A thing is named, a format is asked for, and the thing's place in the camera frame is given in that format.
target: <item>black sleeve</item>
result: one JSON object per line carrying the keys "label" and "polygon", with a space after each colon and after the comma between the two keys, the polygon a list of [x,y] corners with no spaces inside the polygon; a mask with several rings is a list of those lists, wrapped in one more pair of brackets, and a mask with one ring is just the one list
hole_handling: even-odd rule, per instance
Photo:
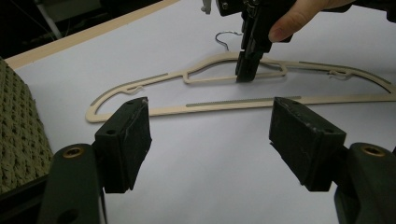
{"label": "black sleeve", "polygon": [[395,0],[357,0],[353,5],[369,7],[387,12],[387,20],[396,22],[396,1]]}

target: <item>green knitted cloth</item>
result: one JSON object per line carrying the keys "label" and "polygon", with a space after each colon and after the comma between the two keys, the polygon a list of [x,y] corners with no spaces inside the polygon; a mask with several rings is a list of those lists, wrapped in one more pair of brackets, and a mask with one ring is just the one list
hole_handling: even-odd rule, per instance
{"label": "green knitted cloth", "polygon": [[50,169],[52,152],[29,87],[0,58],[0,194]]}

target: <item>white table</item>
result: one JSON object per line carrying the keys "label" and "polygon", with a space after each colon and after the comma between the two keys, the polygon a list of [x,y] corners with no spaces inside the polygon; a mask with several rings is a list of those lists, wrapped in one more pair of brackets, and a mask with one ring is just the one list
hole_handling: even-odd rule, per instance
{"label": "white table", "polygon": [[[101,124],[85,121],[88,105],[125,82],[190,67],[224,51],[218,32],[239,31],[239,15],[201,12],[201,1],[170,7],[51,54],[17,69],[30,86],[54,152],[92,143]],[[269,57],[334,63],[367,70],[396,83],[396,24],[385,12],[353,7],[320,13],[289,44],[275,44]],[[225,35],[239,50],[240,36]],[[234,63],[204,75],[230,75]],[[340,81],[294,71],[283,78],[189,86],[180,80],[138,95],[149,106],[288,95],[381,92],[358,78]],[[112,99],[115,111],[131,96]],[[396,146],[396,103],[309,106],[347,132],[345,145]],[[337,223],[333,194],[310,193],[270,146],[271,108],[208,112],[150,119],[152,146],[134,190],[107,195],[110,223]]]}

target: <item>clothes hanger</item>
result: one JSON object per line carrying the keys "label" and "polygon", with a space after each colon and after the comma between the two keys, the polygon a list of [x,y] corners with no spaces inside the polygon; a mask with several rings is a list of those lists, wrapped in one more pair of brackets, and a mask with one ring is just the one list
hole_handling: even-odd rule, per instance
{"label": "clothes hanger", "polygon": [[[233,34],[233,32],[222,32],[219,34]],[[209,57],[195,66],[173,72],[158,75],[155,77],[148,77],[140,79],[137,81],[128,82],[117,87],[106,91],[98,98],[96,98],[89,106],[86,112],[86,120],[88,122],[103,122],[111,117],[111,113],[97,114],[99,107],[106,102],[111,97],[119,94],[135,94],[143,87],[150,84],[163,82],[165,80],[174,79],[177,77],[182,77],[186,84],[203,83],[203,82],[213,82],[213,81],[224,81],[224,80],[236,80],[236,76],[229,77],[212,77],[212,78],[200,78],[191,79],[190,74],[204,69],[212,64],[224,63],[224,62],[234,62],[237,61],[239,57],[238,52],[227,51],[212,57]],[[326,71],[329,75],[334,75],[337,77],[344,77],[345,79],[350,77],[361,77],[363,79],[374,82],[374,84],[380,86],[387,93],[376,93],[376,94],[349,94],[349,95],[334,95],[334,96],[293,96],[289,97],[304,105],[317,105],[317,104],[341,104],[341,103],[363,103],[363,102],[394,102],[396,101],[396,86],[392,85],[389,81],[382,77],[378,77],[369,72],[347,66],[332,65],[325,63],[309,63],[309,62],[290,62],[290,61],[279,61],[269,58],[262,58],[260,63],[276,66],[280,68],[280,71],[262,73],[256,75],[256,78],[261,77],[279,77],[285,76],[288,73],[288,68],[298,68],[304,70],[317,70]],[[259,98],[259,99],[244,99],[244,100],[234,100],[234,101],[221,101],[221,102],[208,102],[208,103],[195,103],[186,104],[179,106],[169,106],[162,108],[151,108],[149,110],[150,116],[163,116],[163,115],[175,115],[184,113],[194,113],[194,112],[205,112],[205,111],[218,111],[218,110],[229,110],[229,109],[242,109],[242,108],[257,108],[257,107],[270,107],[273,105],[273,97],[271,98]]]}

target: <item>hanger hook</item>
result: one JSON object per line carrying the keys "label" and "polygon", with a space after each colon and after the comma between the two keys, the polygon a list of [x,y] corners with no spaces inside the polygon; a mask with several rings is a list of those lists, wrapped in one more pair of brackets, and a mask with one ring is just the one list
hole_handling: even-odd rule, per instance
{"label": "hanger hook", "polygon": [[219,44],[224,46],[227,51],[230,51],[228,49],[228,44],[226,44],[225,42],[223,42],[223,41],[218,39],[219,35],[224,35],[224,34],[242,35],[242,34],[240,34],[238,32],[235,32],[235,31],[223,31],[223,32],[220,32],[220,33],[216,34],[216,37],[215,37],[216,38],[216,42],[218,42]]}

